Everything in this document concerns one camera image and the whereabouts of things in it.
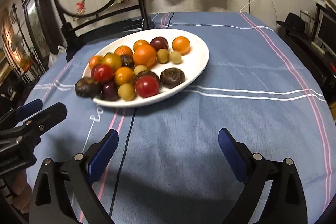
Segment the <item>person left hand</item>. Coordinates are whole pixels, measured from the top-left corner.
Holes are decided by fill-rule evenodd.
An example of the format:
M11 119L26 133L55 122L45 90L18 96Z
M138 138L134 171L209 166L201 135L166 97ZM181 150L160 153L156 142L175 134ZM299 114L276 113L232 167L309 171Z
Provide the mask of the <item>person left hand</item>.
M32 189L27 182L26 170L21 170L15 175L11 189L16 194L13 198L13 206L23 214L28 213L30 210Z

